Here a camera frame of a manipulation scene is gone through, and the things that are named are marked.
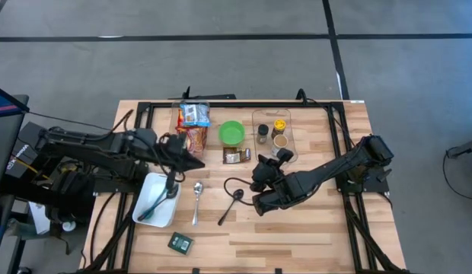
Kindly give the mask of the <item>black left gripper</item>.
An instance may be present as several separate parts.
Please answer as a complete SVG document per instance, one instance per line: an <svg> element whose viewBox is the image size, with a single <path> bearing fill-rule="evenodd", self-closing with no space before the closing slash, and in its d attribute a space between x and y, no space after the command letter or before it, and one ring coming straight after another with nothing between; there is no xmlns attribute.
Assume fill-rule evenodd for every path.
<svg viewBox="0 0 472 274"><path fill-rule="evenodd" d="M172 161L181 161L183 171L204 168L205 164L187 151L187 134L165 133L159 139L162 154Z"/></svg>

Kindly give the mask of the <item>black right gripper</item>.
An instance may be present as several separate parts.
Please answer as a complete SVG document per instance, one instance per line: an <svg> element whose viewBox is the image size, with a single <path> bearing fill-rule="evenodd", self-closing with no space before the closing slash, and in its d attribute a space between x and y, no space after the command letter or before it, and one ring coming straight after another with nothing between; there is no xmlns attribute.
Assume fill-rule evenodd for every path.
<svg viewBox="0 0 472 274"><path fill-rule="evenodd" d="M279 161L274 158L258 156L259 165L279 167ZM277 209L288 209L299 204L298 172L275 177L273 170L253 170L250 189L257 192L253 196L254 208L259 216Z"/></svg>

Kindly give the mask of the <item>red yellow ramen packet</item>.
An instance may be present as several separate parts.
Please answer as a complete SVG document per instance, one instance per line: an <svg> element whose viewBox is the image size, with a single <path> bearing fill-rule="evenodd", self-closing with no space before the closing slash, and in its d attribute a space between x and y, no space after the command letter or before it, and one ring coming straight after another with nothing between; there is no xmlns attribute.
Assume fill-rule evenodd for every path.
<svg viewBox="0 0 472 274"><path fill-rule="evenodd" d="M185 133L187 135L187 151L193 156L201 158L206 147L208 128L202 126L178 126L176 130L178 134Z"/></svg>

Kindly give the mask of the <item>tan-lid spice jar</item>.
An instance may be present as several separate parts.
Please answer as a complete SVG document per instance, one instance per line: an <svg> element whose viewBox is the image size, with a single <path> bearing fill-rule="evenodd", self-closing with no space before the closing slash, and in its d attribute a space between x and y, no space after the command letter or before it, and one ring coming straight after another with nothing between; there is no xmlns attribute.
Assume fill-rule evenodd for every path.
<svg viewBox="0 0 472 274"><path fill-rule="evenodd" d="M276 155L280 149L286 148L288 143L289 143L289 140L287 139L286 136L276 135L275 138L273 139L273 147L272 147L273 154Z"/></svg>

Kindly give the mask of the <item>yellow-lid spice jar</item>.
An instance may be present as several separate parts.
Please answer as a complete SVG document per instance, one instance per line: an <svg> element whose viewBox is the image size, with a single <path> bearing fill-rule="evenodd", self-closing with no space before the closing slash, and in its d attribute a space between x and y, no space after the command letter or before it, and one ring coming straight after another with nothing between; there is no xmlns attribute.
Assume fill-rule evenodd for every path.
<svg viewBox="0 0 472 274"><path fill-rule="evenodd" d="M283 119L276 119L273 123L273 130L271 137L274 139L278 135L282 135L286 128L286 121Z"/></svg>

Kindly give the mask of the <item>blue ramen packet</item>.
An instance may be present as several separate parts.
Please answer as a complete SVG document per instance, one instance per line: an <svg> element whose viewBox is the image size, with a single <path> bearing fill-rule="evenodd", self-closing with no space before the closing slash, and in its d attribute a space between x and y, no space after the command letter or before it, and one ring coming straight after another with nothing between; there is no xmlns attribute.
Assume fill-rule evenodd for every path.
<svg viewBox="0 0 472 274"><path fill-rule="evenodd" d="M184 126L211 126L209 106L205 104L181 104Z"/></svg>

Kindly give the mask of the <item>teal plastic spoon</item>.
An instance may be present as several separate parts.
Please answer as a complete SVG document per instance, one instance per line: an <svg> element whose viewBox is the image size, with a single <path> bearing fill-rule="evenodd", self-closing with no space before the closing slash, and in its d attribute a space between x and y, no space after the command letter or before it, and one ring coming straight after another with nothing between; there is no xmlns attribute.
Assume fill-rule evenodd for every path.
<svg viewBox="0 0 472 274"><path fill-rule="evenodd" d="M160 196L154 201L152 205L148 207L139 217L139 221L146 220L147 218L150 218L153 215L154 210L167 198L167 189L164 189Z"/></svg>

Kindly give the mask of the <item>silver metal spoon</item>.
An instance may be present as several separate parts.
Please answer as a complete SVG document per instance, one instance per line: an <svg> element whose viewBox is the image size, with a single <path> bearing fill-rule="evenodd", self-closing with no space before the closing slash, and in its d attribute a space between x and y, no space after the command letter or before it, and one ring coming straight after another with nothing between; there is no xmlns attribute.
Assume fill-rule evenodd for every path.
<svg viewBox="0 0 472 274"><path fill-rule="evenodd" d="M200 196L203 193L203 183L201 181L197 181L194 184L193 192L194 192L196 201L195 201L195 208L194 208L194 213L193 213L192 225L197 226L198 225L199 199L200 199Z"/></svg>

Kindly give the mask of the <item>brown snack packet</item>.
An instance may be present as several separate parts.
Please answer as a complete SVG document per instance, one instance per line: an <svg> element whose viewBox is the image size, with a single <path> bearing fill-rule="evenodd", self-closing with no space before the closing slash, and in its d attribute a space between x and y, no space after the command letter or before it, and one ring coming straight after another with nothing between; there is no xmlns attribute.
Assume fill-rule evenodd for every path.
<svg viewBox="0 0 472 274"><path fill-rule="evenodd" d="M223 164L239 164L251 160L249 148L223 148Z"/></svg>

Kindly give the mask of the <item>white rectangular dish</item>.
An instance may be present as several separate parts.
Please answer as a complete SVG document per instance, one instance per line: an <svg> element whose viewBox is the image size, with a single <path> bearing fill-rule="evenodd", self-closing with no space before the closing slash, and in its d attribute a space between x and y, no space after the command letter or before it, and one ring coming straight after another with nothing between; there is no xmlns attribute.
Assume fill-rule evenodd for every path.
<svg viewBox="0 0 472 274"><path fill-rule="evenodd" d="M178 185L179 189L173 199L167 199L160 204L149 219L144 221L137 220L138 216L148 209L165 189L166 180L167 177L165 175L157 173L150 173L145 177L136 206L132 212L132 220L135 223L157 228L165 228L172 223L181 195L180 183L175 183L175 186Z"/></svg>

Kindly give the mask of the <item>dark green tea packet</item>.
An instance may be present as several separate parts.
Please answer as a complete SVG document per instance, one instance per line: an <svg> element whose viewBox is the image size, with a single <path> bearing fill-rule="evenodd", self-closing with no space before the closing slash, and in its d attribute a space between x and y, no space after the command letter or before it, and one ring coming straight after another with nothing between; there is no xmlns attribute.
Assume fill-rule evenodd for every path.
<svg viewBox="0 0 472 274"><path fill-rule="evenodd" d="M175 250L183 255L187 255L190 252L192 245L193 239L178 232L174 232L172 234L171 239L167 244L170 249Z"/></svg>

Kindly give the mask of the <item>white paper box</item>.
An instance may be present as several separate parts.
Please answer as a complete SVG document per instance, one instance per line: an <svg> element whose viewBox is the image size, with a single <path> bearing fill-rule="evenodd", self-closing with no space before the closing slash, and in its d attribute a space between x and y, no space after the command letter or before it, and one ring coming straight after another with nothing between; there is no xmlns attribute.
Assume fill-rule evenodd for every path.
<svg viewBox="0 0 472 274"><path fill-rule="evenodd" d="M45 234L50 228L50 220L46 217L46 207L35 202L29 202L28 205L37 234Z"/></svg>

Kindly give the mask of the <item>black case white lettering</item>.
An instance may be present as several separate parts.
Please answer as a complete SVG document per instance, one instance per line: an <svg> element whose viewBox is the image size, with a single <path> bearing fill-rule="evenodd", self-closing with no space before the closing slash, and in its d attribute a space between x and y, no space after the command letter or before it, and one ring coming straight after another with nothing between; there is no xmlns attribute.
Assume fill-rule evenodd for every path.
<svg viewBox="0 0 472 274"><path fill-rule="evenodd" d="M42 126L27 123L18 133L6 174L25 180L46 180L42 172L43 159L39 156L36 144L39 141Z"/></svg>

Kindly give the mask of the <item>black computer monitor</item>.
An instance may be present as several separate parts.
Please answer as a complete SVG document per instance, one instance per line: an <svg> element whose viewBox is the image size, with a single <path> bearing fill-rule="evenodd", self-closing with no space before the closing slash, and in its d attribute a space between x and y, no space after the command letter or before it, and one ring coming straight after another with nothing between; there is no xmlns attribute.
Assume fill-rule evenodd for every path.
<svg viewBox="0 0 472 274"><path fill-rule="evenodd" d="M0 183L24 115L30 111L27 95L13 96L0 88Z"/></svg>

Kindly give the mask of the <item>grey metal stand foot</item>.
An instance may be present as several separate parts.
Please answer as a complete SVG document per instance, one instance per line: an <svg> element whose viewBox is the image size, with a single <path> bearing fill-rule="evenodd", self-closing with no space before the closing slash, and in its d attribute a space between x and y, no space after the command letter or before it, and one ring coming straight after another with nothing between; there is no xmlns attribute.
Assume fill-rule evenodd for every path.
<svg viewBox="0 0 472 274"><path fill-rule="evenodd" d="M450 148L446 151L448 158L457 158L463 154L472 154L472 140L464 143L463 145Z"/></svg>

